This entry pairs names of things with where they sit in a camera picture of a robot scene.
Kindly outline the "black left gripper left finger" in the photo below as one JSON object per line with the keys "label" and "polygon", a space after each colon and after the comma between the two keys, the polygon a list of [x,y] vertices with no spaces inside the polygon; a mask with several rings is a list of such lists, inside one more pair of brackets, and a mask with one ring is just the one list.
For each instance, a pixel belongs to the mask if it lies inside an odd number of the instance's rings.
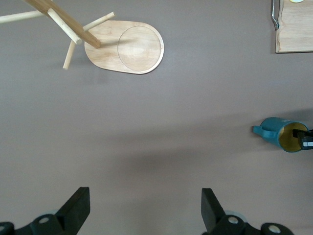
{"label": "black left gripper left finger", "polygon": [[44,214],[15,229],[11,222],[0,223],[2,235],[76,235],[90,213],[90,191],[80,187],[55,214]]}

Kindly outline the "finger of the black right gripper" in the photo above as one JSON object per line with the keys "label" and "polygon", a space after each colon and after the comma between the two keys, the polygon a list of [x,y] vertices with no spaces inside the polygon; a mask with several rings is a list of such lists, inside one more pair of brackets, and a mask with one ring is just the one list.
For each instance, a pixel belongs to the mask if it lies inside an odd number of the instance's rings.
{"label": "finger of the black right gripper", "polygon": [[301,148],[302,150],[313,149],[313,139],[311,137],[303,137],[301,139]]}
{"label": "finger of the black right gripper", "polygon": [[313,131],[312,130],[300,130],[300,129],[293,129],[292,135],[294,138],[312,138],[313,137]]}

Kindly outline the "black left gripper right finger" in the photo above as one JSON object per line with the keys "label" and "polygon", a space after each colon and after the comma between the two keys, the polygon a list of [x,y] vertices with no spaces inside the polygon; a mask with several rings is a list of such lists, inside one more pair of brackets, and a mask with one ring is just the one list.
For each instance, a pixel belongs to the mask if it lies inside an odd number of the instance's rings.
{"label": "black left gripper right finger", "polygon": [[252,227],[239,216],[226,214],[210,188],[201,190],[201,215],[205,235],[292,235],[293,232],[277,223],[264,223],[260,229]]}

